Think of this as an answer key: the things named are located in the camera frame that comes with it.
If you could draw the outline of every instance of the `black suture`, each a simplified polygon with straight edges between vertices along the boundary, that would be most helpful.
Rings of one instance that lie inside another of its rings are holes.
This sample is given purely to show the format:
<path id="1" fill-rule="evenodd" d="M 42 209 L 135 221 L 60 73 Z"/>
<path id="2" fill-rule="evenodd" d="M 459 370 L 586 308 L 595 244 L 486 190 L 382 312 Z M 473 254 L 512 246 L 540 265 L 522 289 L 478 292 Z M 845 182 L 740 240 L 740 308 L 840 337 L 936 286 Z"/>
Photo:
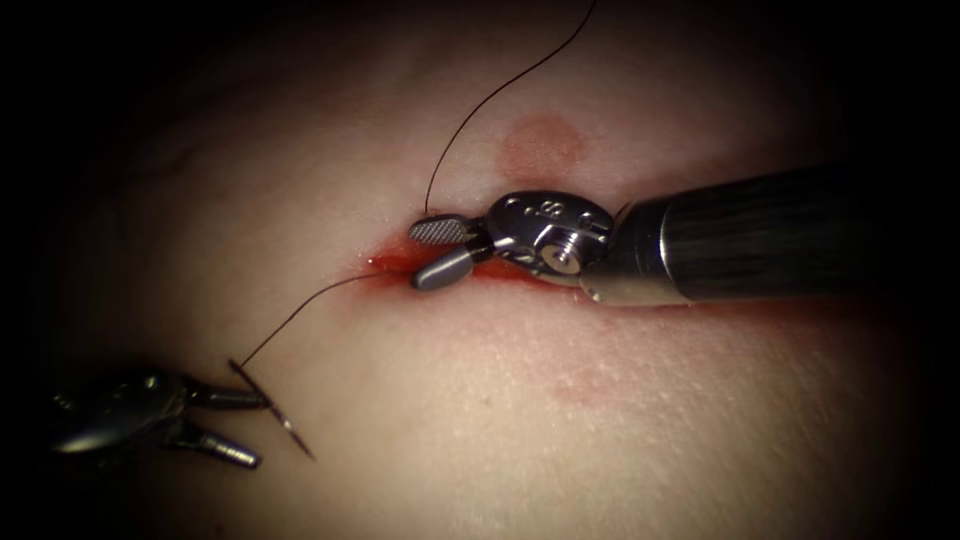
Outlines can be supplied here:
<path id="1" fill-rule="evenodd" d="M 426 196 L 425 196 L 424 199 L 423 199 L 423 212 L 424 212 L 424 214 L 428 214 L 428 213 L 430 212 L 430 209 L 429 209 L 429 205 L 430 205 L 430 192 L 431 192 L 431 190 L 433 189 L 433 183 L 434 183 L 434 180 L 436 180 L 437 171 L 440 170 L 440 165 L 443 163 L 443 158 L 446 157 L 447 152 L 450 150 L 450 147 L 453 146 L 453 142 L 457 139 L 457 136 L 460 135 L 460 132 L 463 131 L 463 128 L 464 128 L 464 126 L 467 125 L 467 122 L 469 122 L 470 119 L 473 118 L 473 115 L 476 114 L 477 111 L 479 111 L 480 108 L 484 106 L 484 104 L 486 104 L 488 101 L 490 101 L 490 99 L 492 99 L 493 96 L 499 94 L 501 90 L 503 90 L 504 88 L 506 88 L 506 87 L 510 86 L 511 84 L 513 84 L 514 82 L 516 82 L 520 77 L 523 77 L 523 76 L 526 75 L 527 73 L 530 73 L 530 72 L 533 71 L 534 69 L 536 69 L 536 68 L 540 67 L 541 65 L 543 65 L 544 62 L 546 62 L 547 60 L 549 60 L 549 59 L 553 58 L 554 56 L 556 56 L 556 54 L 559 53 L 560 51 L 562 51 L 562 50 L 564 49 L 564 47 L 566 47 L 567 45 L 569 45 L 570 42 L 573 41 L 573 39 L 576 38 L 578 34 L 580 34 L 580 31 L 583 30 L 583 27 L 586 26 L 587 21 L 590 19 L 590 15 L 593 13 L 593 9 L 594 9 L 596 6 L 597 6 L 597 0 L 592 0 L 592 1 L 590 2 L 590 8 L 587 10 L 587 14 L 584 15 L 583 20 L 580 21 L 580 25 L 577 26 L 577 29 L 574 30 L 573 34 L 571 34 L 570 37 L 568 37 L 567 40 L 564 41 L 559 47 L 557 47 L 556 49 L 554 49 L 553 52 L 551 52 L 551 53 L 548 54 L 547 56 L 543 57 L 543 58 L 542 58 L 539 62 L 537 62 L 536 64 L 533 64 L 532 66 L 530 66 L 530 67 L 528 67 L 527 69 L 523 70 L 522 72 L 520 72 L 520 74 L 516 75 L 515 77 L 513 77 L 513 78 L 510 79 L 509 81 L 501 84 L 501 85 L 500 85 L 496 90 L 494 90 L 489 96 L 485 97 L 485 98 L 483 99 L 483 101 L 481 101 L 476 107 L 474 107 L 473 110 L 470 111 L 470 114 L 468 114 L 466 118 L 464 118 L 463 122 L 460 123 L 460 127 L 458 127 L 458 128 L 457 128 L 457 131 L 454 132 L 453 137 L 450 138 L 450 142 L 447 143 L 447 146 L 443 149 L 443 152 L 440 154 L 440 159 L 437 160 L 437 166 L 434 167 L 434 169 L 433 169 L 433 174 L 430 175 L 430 183 L 427 185 L 427 194 L 426 194 Z M 248 356 L 248 357 L 246 358 L 246 360 L 244 360 L 243 362 L 240 363 L 240 367 L 242 368 L 242 367 L 246 366 L 247 363 L 250 362 L 250 360 L 252 360 L 253 357 L 256 356 L 257 353 L 260 352 L 261 349 L 263 349 L 264 347 L 266 347 L 266 346 L 267 346 L 267 343 L 270 343 L 270 340 L 272 340 L 277 334 L 279 334 L 280 331 L 283 330 L 283 328 L 284 328 L 285 326 L 287 326 L 287 324 L 289 324 L 290 321 L 292 321 L 292 320 L 294 319 L 294 317 L 297 316 L 297 314 L 299 314 L 301 311 L 303 311 L 303 308 L 307 307 L 307 304 L 309 304 L 310 302 L 312 302 L 314 298 L 316 298 L 316 297 L 320 296 L 321 294 L 329 291 L 330 289 L 334 289 L 334 288 L 339 287 L 339 286 L 341 286 L 341 285 L 346 285 L 347 283 L 353 283 L 354 281 L 360 281 L 360 280 L 362 280 L 362 279 L 370 279 L 370 278 L 383 277 L 383 276 L 388 276 L 388 275 L 395 275 L 395 272 L 377 272 L 376 274 L 364 274 L 364 275 L 361 275 L 361 276 L 354 276 L 354 277 L 352 277 L 352 278 L 348 278 L 348 279 L 345 279 L 345 280 L 343 280 L 343 281 L 338 281 L 338 282 L 334 283 L 333 285 L 329 285 L 329 286 L 324 287 L 323 289 L 320 289 L 319 291 L 313 293 L 313 294 L 312 294 L 309 298 L 307 298 L 302 304 L 300 304 L 300 306 L 299 306 L 297 309 L 295 309 L 295 310 L 293 311 L 293 313 L 290 314 L 289 317 L 287 317 L 287 320 L 283 321 L 283 323 L 281 323 L 280 326 L 278 326 L 278 327 L 276 328 L 276 330 L 274 330 L 269 336 L 267 336 L 267 339 L 263 340 L 263 342 L 260 343 L 260 345 L 257 346 L 257 348 L 254 349 L 252 353 L 250 353 L 250 356 Z"/>
<path id="2" fill-rule="evenodd" d="M 597 0 L 592 0 L 592 2 L 590 2 L 590 9 L 587 10 L 587 14 L 583 17 L 583 20 L 580 22 L 580 26 L 577 27 L 577 29 L 573 32 L 573 34 L 571 34 L 570 37 L 568 37 L 567 40 L 564 41 L 562 45 L 560 45 L 559 47 L 557 47 L 556 49 L 554 49 L 553 52 L 551 52 L 550 54 L 548 54 L 547 56 L 545 56 L 544 58 L 542 58 L 542 59 L 541 59 L 539 62 L 537 62 L 536 64 L 534 64 L 534 65 L 528 67 L 527 69 L 523 70 L 519 75 L 517 75 L 517 76 L 515 76 L 514 78 L 510 79 L 509 81 L 501 84 L 499 88 L 497 88 L 496 90 L 493 91 L 493 93 L 491 93 L 489 96 L 483 98 L 483 101 L 481 101 L 479 105 L 477 105 L 476 107 L 474 107 L 473 110 L 470 111 L 470 114 L 468 114 L 467 117 L 464 118 L 463 122 L 460 123 L 460 127 L 458 127 L 458 128 L 457 128 L 457 131 L 455 131 L 455 132 L 453 133 L 453 137 L 450 137 L 450 142 L 447 143 L 446 148 L 444 148 L 444 149 L 443 149 L 443 152 L 441 152 L 441 154 L 440 154 L 440 159 L 437 160 L 437 166 L 433 168 L 433 174 L 430 175 L 430 183 L 427 184 L 427 195 L 423 198 L 423 213 L 424 213 L 424 214 L 429 214 L 429 213 L 430 213 L 430 192 L 433 190 L 433 182 L 434 182 L 434 180 L 436 180 L 436 178 L 437 178 L 437 171 L 440 170 L 440 165 L 443 163 L 443 158 L 446 157 L 447 152 L 450 150 L 450 147 L 453 146 L 453 141 L 457 140 L 457 136 L 460 135 L 460 132 L 461 132 L 461 131 L 463 131 L 463 127 L 467 125 L 467 122 L 469 122 L 470 119 L 473 118 L 473 115 L 476 114 L 477 111 L 480 110 L 480 107 L 483 107 L 483 105 L 484 105 L 486 102 L 490 101 L 490 99 L 493 98 L 493 96 L 499 94 L 501 90 L 503 90 L 504 88 L 506 88 L 506 87 L 510 86 L 511 84 L 513 84 L 514 82 L 516 82 L 516 80 L 519 79 L 520 77 L 523 77 L 523 76 L 526 75 L 527 73 L 530 73 L 530 72 L 533 71 L 534 69 L 540 67 L 544 62 L 546 62 L 547 60 L 553 58 L 558 52 L 562 51 L 564 47 L 566 47 L 567 45 L 569 45 L 570 42 L 573 41 L 573 38 L 577 37 L 577 34 L 579 34 L 580 31 L 583 30 L 583 27 L 586 26 L 587 20 L 590 19 L 590 14 L 593 13 L 593 8 L 595 8 L 596 6 L 597 6 Z"/>
<path id="3" fill-rule="evenodd" d="M 342 281 L 338 281 L 338 282 L 334 283 L 333 285 L 327 285 L 326 287 L 324 287 L 324 288 L 320 289 L 319 291 L 313 293 L 312 295 L 310 295 L 310 298 L 307 298 L 302 304 L 300 304 L 300 307 L 298 307 L 297 309 L 293 310 L 293 313 L 291 313 L 290 316 L 287 317 L 287 320 L 283 321 L 283 323 L 281 323 L 280 326 L 278 326 L 277 329 L 273 331 L 273 333 L 271 333 L 269 336 L 267 336 L 267 339 L 263 340 L 263 342 L 260 343 L 260 345 L 257 346 L 257 348 L 254 349 L 252 353 L 250 353 L 250 356 L 248 356 L 246 360 L 244 360 L 243 362 L 240 362 L 240 367 L 246 366 L 246 365 L 247 365 L 247 362 L 249 362 L 251 359 L 253 359 L 253 357 L 256 356 L 256 354 L 257 354 L 258 352 L 260 352 L 260 349 L 263 349 L 264 347 L 266 347 L 266 346 L 267 346 L 267 343 L 270 343 L 270 340 L 273 339 L 274 336 L 276 336 L 277 334 L 279 334 L 280 331 L 283 330 L 283 327 L 284 327 L 284 326 L 290 324 L 290 321 L 292 321 L 293 318 L 296 317 L 298 313 L 300 313 L 301 311 L 303 311 L 303 308 L 307 307 L 307 304 L 309 304 L 310 302 L 312 302 L 314 298 L 316 298 L 316 297 L 320 296 L 321 294 L 329 291 L 330 289 L 334 289 L 334 288 L 339 287 L 339 286 L 341 286 L 341 285 L 346 285 L 347 283 L 353 283 L 354 281 L 360 281 L 361 279 L 370 279 L 370 278 L 375 278 L 375 277 L 384 277 L 384 276 L 391 276 L 391 275 L 396 275 L 396 272 L 377 272 L 376 274 L 364 274 L 364 275 L 362 275 L 362 276 L 354 276 L 354 277 L 352 277 L 352 278 L 348 278 L 348 279 L 344 279 L 344 280 L 342 280 Z"/>

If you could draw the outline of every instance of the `blood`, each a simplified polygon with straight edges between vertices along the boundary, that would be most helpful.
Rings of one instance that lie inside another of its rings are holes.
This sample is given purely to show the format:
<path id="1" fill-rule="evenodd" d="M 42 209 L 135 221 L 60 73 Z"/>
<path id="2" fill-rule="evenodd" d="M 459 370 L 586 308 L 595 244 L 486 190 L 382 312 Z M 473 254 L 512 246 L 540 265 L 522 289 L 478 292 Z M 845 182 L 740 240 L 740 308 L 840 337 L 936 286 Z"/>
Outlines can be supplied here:
<path id="1" fill-rule="evenodd" d="M 366 266 L 382 272 L 395 272 L 396 275 L 387 276 L 384 279 L 367 280 L 364 285 L 369 287 L 408 285 L 410 276 L 414 272 L 450 249 L 452 249 L 451 246 L 422 245 L 405 234 L 394 235 L 383 242 L 366 260 Z M 493 257 L 475 266 L 472 276 L 468 279 L 515 281 L 544 288 L 558 288 L 533 277 L 523 268 L 499 257 Z"/>

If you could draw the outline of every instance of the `red mark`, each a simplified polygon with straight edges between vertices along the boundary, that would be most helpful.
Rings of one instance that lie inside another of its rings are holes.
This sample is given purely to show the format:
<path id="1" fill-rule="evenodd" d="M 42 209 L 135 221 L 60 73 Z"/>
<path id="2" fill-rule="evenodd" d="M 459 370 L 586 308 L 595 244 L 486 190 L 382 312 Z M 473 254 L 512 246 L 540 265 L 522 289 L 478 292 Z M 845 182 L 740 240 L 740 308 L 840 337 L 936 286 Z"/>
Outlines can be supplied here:
<path id="1" fill-rule="evenodd" d="M 511 183 L 526 188 L 557 189 L 586 159 L 583 137 L 552 113 L 526 116 L 511 126 L 497 156 L 497 169 Z"/>

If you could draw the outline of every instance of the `engraved number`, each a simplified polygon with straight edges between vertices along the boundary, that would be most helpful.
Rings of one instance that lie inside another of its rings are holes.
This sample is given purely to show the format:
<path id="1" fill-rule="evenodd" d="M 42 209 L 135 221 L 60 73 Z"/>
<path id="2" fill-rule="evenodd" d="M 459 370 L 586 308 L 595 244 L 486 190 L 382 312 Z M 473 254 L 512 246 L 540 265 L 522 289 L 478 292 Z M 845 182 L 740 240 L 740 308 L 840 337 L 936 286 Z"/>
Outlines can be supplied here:
<path id="1" fill-rule="evenodd" d="M 540 210 L 537 211 L 538 216 L 548 217 L 550 219 L 559 219 L 562 214 L 563 203 L 550 200 L 540 203 Z"/>

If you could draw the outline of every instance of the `pale skin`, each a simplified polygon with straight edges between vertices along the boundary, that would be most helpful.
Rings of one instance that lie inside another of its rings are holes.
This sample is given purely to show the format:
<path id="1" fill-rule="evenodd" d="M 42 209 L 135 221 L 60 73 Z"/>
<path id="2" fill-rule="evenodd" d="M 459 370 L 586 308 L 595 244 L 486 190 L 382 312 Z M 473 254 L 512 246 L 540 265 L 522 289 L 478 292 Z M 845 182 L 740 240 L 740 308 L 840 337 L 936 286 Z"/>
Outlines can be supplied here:
<path id="1" fill-rule="evenodd" d="M 59 348 L 240 386 L 226 360 L 316 290 L 373 271 L 422 216 L 460 121 L 586 7 L 367 6 L 212 51 L 159 93 L 176 115 L 145 106 L 139 138 L 108 151 L 99 174 L 119 188 L 65 232 Z M 789 42 L 721 19 L 601 3 L 467 126 L 431 209 L 477 215 L 536 184 L 616 211 L 840 155 L 829 82 Z M 550 169 L 556 149 L 533 141 L 530 174 L 555 177 L 518 186 L 503 142 L 537 115 L 573 126 L 583 155 Z M 248 365 L 315 462 L 265 413 L 201 413 L 263 455 L 259 470 L 147 450 L 129 497 L 157 537 L 856 537 L 903 450 L 905 338 L 882 313 L 348 285 Z"/>

